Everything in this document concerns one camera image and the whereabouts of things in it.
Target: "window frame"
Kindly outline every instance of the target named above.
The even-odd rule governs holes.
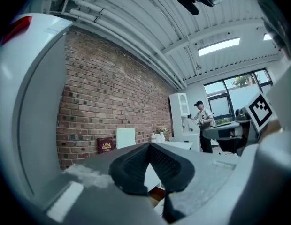
[[[256,76],[256,72],[260,72],[260,71],[264,71],[267,78],[269,79],[268,82],[264,82],[264,83],[259,83],[258,82],[258,79],[257,79],[257,76]],[[206,96],[207,96],[207,99],[208,99],[208,102],[209,102],[209,106],[210,106],[210,109],[212,110],[211,108],[211,104],[210,104],[210,100],[214,100],[214,99],[218,99],[218,98],[223,98],[223,97],[227,97],[227,100],[228,100],[228,103],[229,103],[229,114],[225,114],[225,115],[221,115],[221,116],[217,116],[217,117],[214,117],[214,119],[224,119],[224,118],[229,118],[229,117],[232,117],[233,120],[235,120],[235,111],[233,110],[233,104],[232,104],[232,101],[231,101],[231,98],[230,98],[230,94],[229,94],[229,91],[228,91],[228,88],[226,86],[226,83],[225,83],[225,80],[228,80],[228,79],[231,79],[231,78],[235,78],[235,77],[239,77],[239,76],[244,76],[244,75],[248,75],[248,74],[251,74],[256,82],[256,84],[258,85],[260,91],[263,93],[262,91],[262,87],[264,86],[267,86],[267,85],[271,85],[273,86],[273,82],[272,82],[272,79],[271,77],[269,76],[268,74],[268,71],[263,68],[263,69],[258,69],[258,70],[253,70],[253,71],[250,71],[250,72],[247,72],[247,73],[242,73],[242,74],[239,74],[239,75],[235,75],[235,76],[231,76],[231,77],[227,77],[227,78],[223,78],[223,79],[220,79],[220,80],[217,80],[215,82],[210,82],[210,83],[207,83],[207,84],[204,84],[204,87],[205,86],[208,86],[208,85],[211,85],[211,84],[214,84],[214,83],[219,83],[219,82],[222,82],[225,89],[226,89],[226,93],[224,94],[220,94],[220,95],[217,95],[217,96],[214,96],[214,97],[208,97],[207,96],[207,93],[206,93]]]

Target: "vase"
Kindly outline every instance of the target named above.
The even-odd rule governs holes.
[[[152,136],[151,136],[151,142],[152,143],[156,143],[157,140],[156,140],[156,135],[153,133]]]
[[[161,143],[165,142],[165,137],[164,137],[164,133],[163,132],[160,133],[160,140],[161,140]]]
[[[159,133],[155,134],[155,135],[156,135],[156,142],[160,143],[161,142],[161,135]]]

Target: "white ceiling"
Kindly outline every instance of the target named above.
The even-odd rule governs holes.
[[[84,1],[110,11],[129,25],[112,21],[73,1],[68,1],[65,12],[74,8],[97,20],[86,23],[73,17],[68,19],[91,31],[107,33],[108,29],[110,39],[129,51],[133,46],[134,54],[178,89],[217,71],[279,59],[272,41],[263,41],[266,31],[256,0],[225,0],[215,7],[197,3],[198,16],[191,15],[176,0]],[[240,38],[240,45],[199,57],[198,49],[230,38]]]

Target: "black padding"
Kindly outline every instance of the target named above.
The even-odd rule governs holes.
[[[155,143],[145,143],[115,159],[109,167],[109,174],[115,185],[123,192],[147,195],[147,187],[144,186],[144,182],[149,163],[165,187],[163,217],[168,222],[181,219],[184,214],[173,210],[168,195],[184,190],[192,180],[195,169],[189,160]]]
[[[208,7],[214,7],[214,4],[212,4],[211,2],[209,2],[208,0],[197,0],[201,3],[203,3],[204,5],[208,6]]]
[[[199,14],[199,10],[192,3],[191,0],[177,0],[181,5],[183,5],[192,15],[196,16]]]
[[[237,149],[245,147],[247,140],[248,140],[247,138],[242,138],[242,139],[216,140],[216,141],[219,143],[219,146],[223,152],[236,153]]]
[[[231,137],[231,134],[230,134],[230,131],[229,129],[224,129],[224,130],[218,130],[218,133],[219,133],[219,138],[230,138]]]

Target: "white wall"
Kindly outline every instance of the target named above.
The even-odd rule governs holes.
[[[275,61],[270,66],[267,66],[268,74],[270,75],[273,83],[276,83],[285,71],[289,68],[290,63],[283,57],[281,60]]]

